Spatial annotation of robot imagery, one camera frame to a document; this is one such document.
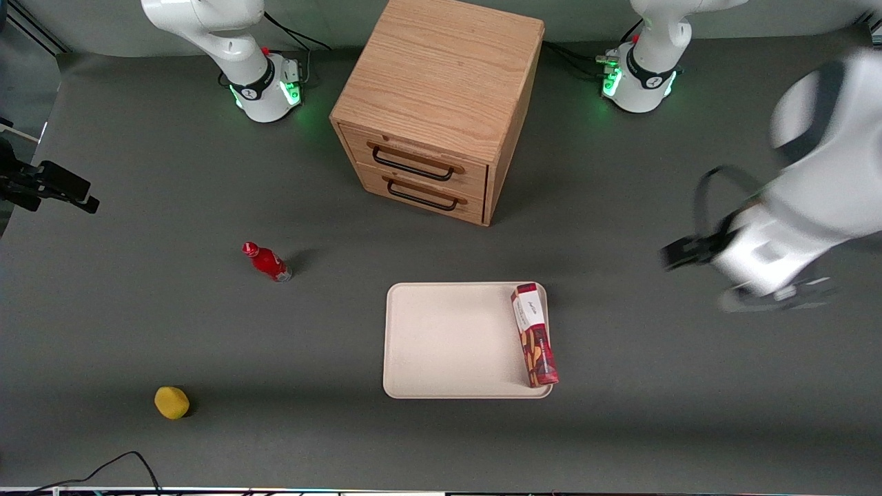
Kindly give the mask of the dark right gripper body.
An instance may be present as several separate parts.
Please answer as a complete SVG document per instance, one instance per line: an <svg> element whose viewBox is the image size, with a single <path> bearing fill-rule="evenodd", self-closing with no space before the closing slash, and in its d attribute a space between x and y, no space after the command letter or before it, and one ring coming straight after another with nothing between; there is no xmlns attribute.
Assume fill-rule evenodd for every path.
<svg viewBox="0 0 882 496"><path fill-rule="evenodd" d="M41 166L26 163L16 157L12 145L5 138L1 138L1 192L8 195L10 192L24 192L36 195L38 188L35 176L41 171Z"/></svg>

